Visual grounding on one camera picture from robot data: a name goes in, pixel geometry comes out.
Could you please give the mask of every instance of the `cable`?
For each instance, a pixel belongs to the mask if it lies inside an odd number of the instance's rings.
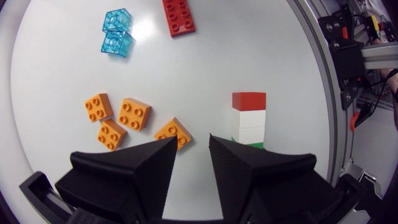
[[[387,76],[385,79],[381,80],[381,82],[383,82],[383,87],[381,88],[379,97],[377,98],[376,104],[374,105],[374,108],[373,108],[373,110],[372,110],[370,116],[372,116],[372,114],[374,113],[374,111],[376,110],[376,108],[377,108],[377,106],[378,106],[378,104],[379,104],[379,101],[380,101],[380,99],[381,99],[381,96],[382,96],[383,93],[384,93],[384,88],[386,87],[387,80],[390,79],[391,77],[393,77],[396,73],[398,73],[398,69],[393,69],[390,73],[388,73],[388,76]]]
[[[384,21],[385,21],[385,22],[388,22],[387,19],[386,19],[386,17],[385,17],[384,15],[381,15],[380,18],[381,18],[381,22],[382,22],[382,19],[383,19],[383,18],[384,18]]]
[[[380,84],[380,83],[382,83],[382,82],[384,82],[384,79],[383,79],[383,80],[380,80],[380,81],[378,81],[377,83],[373,83],[373,84],[371,84],[370,86],[375,86],[375,85],[378,85],[378,84]]]

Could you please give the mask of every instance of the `bolt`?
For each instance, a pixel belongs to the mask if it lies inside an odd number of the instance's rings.
[[[351,95],[349,93],[347,93],[346,95],[346,101],[349,102],[351,100]]]
[[[333,27],[330,24],[326,24],[326,29],[331,32],[333,30]]]

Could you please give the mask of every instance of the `white duplo brick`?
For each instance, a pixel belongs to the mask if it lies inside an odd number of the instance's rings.
[[[232,125],[232,138],[241,144],[253,144],[264,142],[265,127],[238,128]]]
[[[266,125],[266,111],[239,111],[232,108],[232,125],[238,128],[260,128]]]

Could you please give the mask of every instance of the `orange duplo brick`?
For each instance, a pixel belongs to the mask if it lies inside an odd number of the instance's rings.
[[[173,118],[163,128],[161,128],[156,134],[155,139],[160,140],[177,135],[177,150],[180,150],[188,142],[191,141],[191,134],[182,126],[182,124]]]
[[[85,102],[88,118],[91,122],[99,121],[113,115],[111,104],[106,93],[100,93]]]
[[[118,121],[133,130],[141,131],[145,127],[149,111],[149,105],[133,98],[125,98],[120,108]]]
[[[97,139],[110,151],[117,149],[123,141],[126,130],[116,124],[113,120],[107,119],[102,122]]]

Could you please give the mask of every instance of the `blue transparent duplo brick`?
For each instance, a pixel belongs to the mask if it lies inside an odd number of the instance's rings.
[[[102,31],[127,31],[131,20],[130,13],[126,9],[118,9],[107,12]]]
[[[107,31],[101,52],[117,54],[122,57],[127,55],[132,37],[125,31]]]

